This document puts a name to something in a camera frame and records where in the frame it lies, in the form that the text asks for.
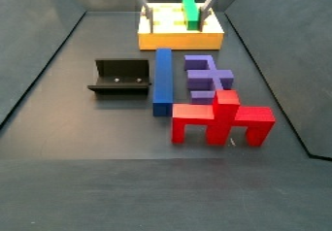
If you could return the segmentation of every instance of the red arch block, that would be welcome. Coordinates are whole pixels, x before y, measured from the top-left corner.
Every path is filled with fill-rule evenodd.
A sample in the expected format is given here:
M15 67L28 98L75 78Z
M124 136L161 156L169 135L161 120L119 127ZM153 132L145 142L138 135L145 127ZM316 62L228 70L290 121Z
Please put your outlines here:
M240 106L234 90L217 90L213 105L174 104L173 106L173 143L185 141L187 124L206 125L206 142L224 145L233 126L245 126L250 146L260 146L274 125L274 117L268 107Z

